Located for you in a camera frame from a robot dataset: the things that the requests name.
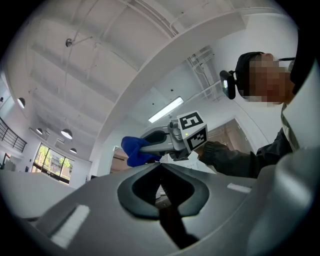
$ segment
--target doorway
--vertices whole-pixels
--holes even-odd
[[[238,150],[246,154],[253,152],[246,134],[235,118],[209,131],[208,141],[220,142],[226,145],[229,150]]]

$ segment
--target ceiling light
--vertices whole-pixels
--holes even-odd
[[[25,99],[24,98],[18,98],[17,101],[18,101],[20,107],[24,109],[25,105],[26,105]]]
[[[61,133],[67,139],[70,139],[70,140],[72,139],[72,132],[69,129],[63,129]]]
[[[42,129],[41,128],[36,129],[36,131],[42,135]]]
[[[75,153],[75,154],[77,153],[77,150],[76,150],[74,147],[71,148],[70,151],[71,151],[72,153]]]
[[[149,118],[149,122],[154,123],[155,121],[159,120],[172,110],[174,110],[176,107],[184,103],[184,100],[181,97],[176,98],[174,101],[166,105],[163,109],[161,109],[158,113],[153,115],[151,118]]]

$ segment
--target blue cloth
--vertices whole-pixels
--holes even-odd
[[[143,138],[124,137],[121,147],[128,155],[127,165],[131,167],[144,165],[149,160],[160,161],[161,156],[139,152],[141,147],[148,146],[150,143]]]

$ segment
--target black cap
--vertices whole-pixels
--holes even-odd
[[[235,68],[236,85],[243,98],[249,96],[249,61],[252,57],[263,54],[262,51],[252,51],[242,54]]]

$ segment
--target railing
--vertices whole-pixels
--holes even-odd
[[[8,143],[14,149],[23,152],[26,142],[11,130],[0,117],[0,140]]]

